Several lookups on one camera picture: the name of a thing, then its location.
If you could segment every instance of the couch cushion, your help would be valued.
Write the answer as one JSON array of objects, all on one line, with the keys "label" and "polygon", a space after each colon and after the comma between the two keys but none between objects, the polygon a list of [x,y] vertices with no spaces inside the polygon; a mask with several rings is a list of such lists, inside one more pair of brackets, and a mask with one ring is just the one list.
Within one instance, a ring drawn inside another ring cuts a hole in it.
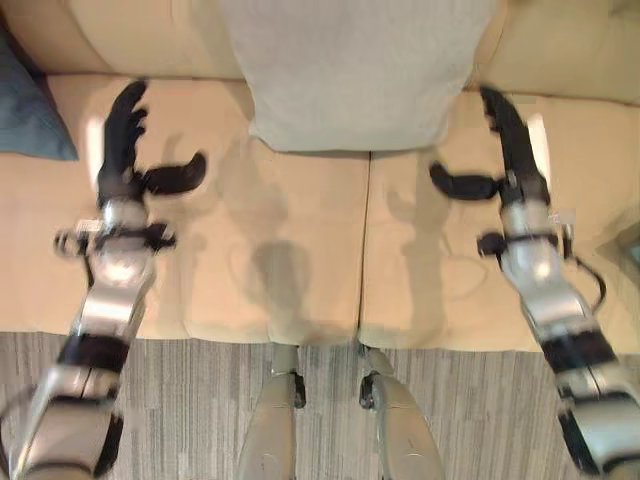
[{"label": "couch cushion", "polygon": [[[105,76],[48,80],[81,161],[0,161],[6,288],[0,329],[66,333],[84,294],[79,262],[51,250],[58,228],[95,214],[85,126],[127,83]],[[247,135],[242,82],[153,80],[141,165],[209,159],[204,184],[150,202],[177,229],[158,255],[140,334],[216,341],[334,343],[353,337],[360,297],[368,154],[275,154]]]},{"label": "couch cushion", "polygon": [[47,73],[242,78],[215,0],[0,0]]},{"label": "couch cushion", "polygon": [[[599,313],[613,346],[640,349],[640,296],[622,273],[628,257],[611,254],[616,235],[640,219],[640,111],[605,102],[514,99],[527,117],[542,113],[552,161],[555,208],[576,208],[577,253],[601,270],[608,296]],[[365,238],[360,340],[388,348],[536,350],[516,292],[496,262],[482,260],[476,237],[500,228],[499,203],[450,202],[432,186],[439,158],[454,171],[502,168],[477,93],[464,93],[449,137],[436,150],[373,154]],[[567,274],[587,299],[593,280]]]}]

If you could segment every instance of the black joint band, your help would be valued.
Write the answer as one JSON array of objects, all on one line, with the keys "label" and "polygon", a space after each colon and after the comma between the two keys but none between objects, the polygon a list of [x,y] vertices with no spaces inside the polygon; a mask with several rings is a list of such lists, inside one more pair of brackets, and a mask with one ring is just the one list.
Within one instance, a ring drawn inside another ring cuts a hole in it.
[{"label": "black joint band", "polygon": [[74,335],[67,339],[58,363],[122,372],[129,345],[118,338]]},{"label": "black joint band", "polygon": [[540,346],[555,373],[616,360],[611,345],[599,330],[554,338]]}]

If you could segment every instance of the gray carpet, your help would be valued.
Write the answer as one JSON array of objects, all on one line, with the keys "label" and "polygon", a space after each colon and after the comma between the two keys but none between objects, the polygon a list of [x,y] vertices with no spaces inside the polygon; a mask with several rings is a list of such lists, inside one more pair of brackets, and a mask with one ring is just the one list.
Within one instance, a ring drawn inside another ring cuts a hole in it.
[{"label": "gray carpet", "polygon": [[[0,401],[36,381],[61,343],[49,335],[1,334]],[[270,354],[263,345],[138,341],[119,397],[125,432],[109,478],[233,478]],[[374,419],[357,401],[363,365],[355,348],[303,348],[300,357],[308,403],[297,416],[298,479],[378,479]],[[391,354],[432,427],[449,480],[579,478],[543,360],[512,352]],[[640,376],[640,357],[624,361]]]}]

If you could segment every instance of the blue pillow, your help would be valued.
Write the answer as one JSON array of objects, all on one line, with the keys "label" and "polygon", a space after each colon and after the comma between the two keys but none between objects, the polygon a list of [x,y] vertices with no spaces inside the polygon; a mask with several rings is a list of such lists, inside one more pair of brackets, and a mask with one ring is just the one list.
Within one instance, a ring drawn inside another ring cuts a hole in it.
[{"label": "blue pillow", "polygon": [[77,160],[64,123],[0,31],[0,152]]}]

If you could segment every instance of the robotic hand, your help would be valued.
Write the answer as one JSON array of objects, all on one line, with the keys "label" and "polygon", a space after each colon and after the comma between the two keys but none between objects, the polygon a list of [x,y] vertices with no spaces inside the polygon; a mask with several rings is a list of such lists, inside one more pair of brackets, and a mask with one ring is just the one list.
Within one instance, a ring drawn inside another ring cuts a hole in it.
[{"label": "robotic hand", "polygon": [[136,170],[147,110],[134,109],[146,88],[142,80],[128,85],[105,122],[101,218],[56,235],[59,254],[84,259],[89,289],[55,365],[35,389],[9,461],[0,448],[0,467],[11,480],[88,480],[116,460],[123,428],[114,412],[120,373],[153,284],[153,255],[176,244],[166,224],[149,224],[144,193],[188,192],[206,171],[199,152],[185,166]]},{"label": "robotic hand", "polygon": [[[485,200],[500,195],[504,232],[482,236],[478,251],[498,259],[520,294],[522,313],[566,405],[559,420],[576,466],[591,475],[617,476],[640,460],[640,389],[594,317],[606,293],[604,280],[574,256],[573,225],[549,214],[547,181],[536,166],[529,131],[518,112],[496,90],[481,88],[481,94],[491,129],[500,134],[505,176],[452,176],[435,163],[431,178],[450,198]],[[563,277],[562,262],[569,260],[596,278],[600,299],[593,307]]]}]

